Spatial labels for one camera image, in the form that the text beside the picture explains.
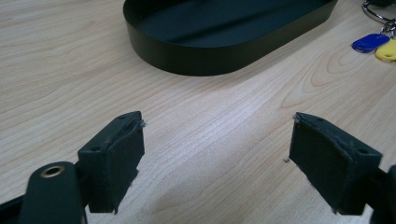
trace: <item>key ring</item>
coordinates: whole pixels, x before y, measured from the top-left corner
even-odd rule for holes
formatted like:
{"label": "key ring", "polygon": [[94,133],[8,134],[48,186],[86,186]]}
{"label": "key ring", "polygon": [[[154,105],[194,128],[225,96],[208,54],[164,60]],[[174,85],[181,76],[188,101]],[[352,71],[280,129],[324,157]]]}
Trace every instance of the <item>key ring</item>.
{"label": "key ring", "polygon": [[393,19],[391,22],[387,22],[381,28],[381,35],[382,34],[390,34],[390,37],[393,38],[396,34],[396,20]]}
{"label": "key ring", "polygon": [[371,15],[373,15],[373,16],[379,18],[381,21],[384,21],[385,23],[391,23],[391,24],[393,24],[393,25],[396,25],[396,20],[395,20],[395,19],[388,19],[388,18],[386,18],[386,17],[383,17],[383,16],[381,16],[381,15],[375,13],[374,11],[372,11],[372,10],[369,8],[370,5],[371,5],[371,1],[365,0],[364,3],[361,5],[361,7],[363,8],[363,10],[364,10],[365,12],[368,12],[368,13],[370,13]]}

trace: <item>yellow key fob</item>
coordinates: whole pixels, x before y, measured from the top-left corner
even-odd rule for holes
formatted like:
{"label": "yellow key fob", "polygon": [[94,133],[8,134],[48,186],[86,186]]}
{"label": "yellow key fob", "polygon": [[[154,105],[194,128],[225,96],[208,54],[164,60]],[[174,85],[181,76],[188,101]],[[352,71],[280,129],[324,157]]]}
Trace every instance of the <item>yellow key fob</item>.
{"label": "yellow key fob", "polygon": [[396,39],[391,39],[388,43],[379,47],[375,56],[384,61],[396,61]]}

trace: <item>blue key fob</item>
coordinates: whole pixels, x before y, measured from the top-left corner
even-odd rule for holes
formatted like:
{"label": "blue key fob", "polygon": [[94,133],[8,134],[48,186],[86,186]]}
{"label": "blue key fob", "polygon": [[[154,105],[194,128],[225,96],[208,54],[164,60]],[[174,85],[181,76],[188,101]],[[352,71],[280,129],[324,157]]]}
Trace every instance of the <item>blue key fob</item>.
{"label": "blue key fob", "polygon": [[388,43],[389,40],[390,38],[386,35],[371,34],[353,42],[352,48],[358,52],[369,53]]}

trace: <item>wood grain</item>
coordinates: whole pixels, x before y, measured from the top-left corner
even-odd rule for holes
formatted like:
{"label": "wood grain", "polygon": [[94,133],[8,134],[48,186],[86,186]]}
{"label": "wood grain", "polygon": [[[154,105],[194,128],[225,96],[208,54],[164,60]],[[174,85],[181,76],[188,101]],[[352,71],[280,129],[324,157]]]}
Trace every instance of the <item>wood grain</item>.
{"label": "wood grain", "polygon": [[396,163],[396,68],[350,47],[381,25],[339,1],[324,24],[218,77],[183,77],[130,46],[123,2],[0,2],[0,203],[114,117],[141,110],[146,155],[116,215],[90,223],[368,223],[332,213],[289,155],[292,116],[323,117]]}

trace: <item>oval tray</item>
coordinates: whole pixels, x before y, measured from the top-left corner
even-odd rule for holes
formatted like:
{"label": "oval tray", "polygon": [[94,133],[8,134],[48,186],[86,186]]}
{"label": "oval tray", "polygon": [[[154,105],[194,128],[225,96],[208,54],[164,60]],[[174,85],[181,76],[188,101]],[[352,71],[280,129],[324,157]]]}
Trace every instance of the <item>oval tray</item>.
{"label": "oval tray", "polygon": [[136,53],[162,70],[214,76],[238,70],[326,21],[336,0],[126,0]]}

